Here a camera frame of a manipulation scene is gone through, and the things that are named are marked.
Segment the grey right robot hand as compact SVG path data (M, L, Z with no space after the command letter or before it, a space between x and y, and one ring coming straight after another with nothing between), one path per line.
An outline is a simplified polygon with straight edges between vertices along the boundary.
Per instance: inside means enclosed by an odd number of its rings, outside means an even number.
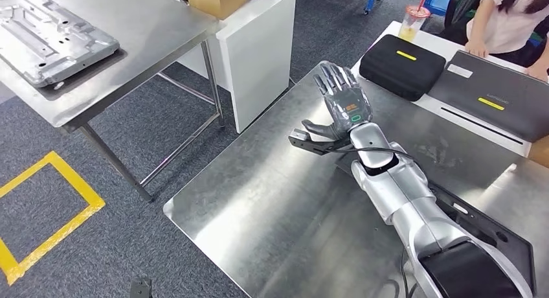
M333 122L321 125L306 119L302 124L308 132L333 141L346 139L356 126L372 120L371 105L366 92L349 68L322 62L320 70L322 73L315 74L313 79Z

